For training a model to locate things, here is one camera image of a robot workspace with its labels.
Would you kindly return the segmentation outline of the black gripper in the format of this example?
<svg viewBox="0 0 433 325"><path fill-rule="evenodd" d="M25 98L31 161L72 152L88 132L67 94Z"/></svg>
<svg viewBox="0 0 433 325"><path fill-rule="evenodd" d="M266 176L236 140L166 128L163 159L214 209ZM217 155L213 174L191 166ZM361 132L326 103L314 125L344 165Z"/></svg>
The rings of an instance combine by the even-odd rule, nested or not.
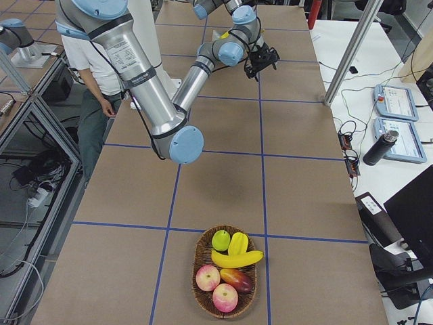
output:
<svg viewBox="0 0 433 325"><path fill-rule="evenodd" d="M250 53L250 65L244 66L244 72L249 79L258 81L257 68L266 68L272 65L277 70L277 63L280 60L277 50L267 44L257 45L255 51Z"/></svg>

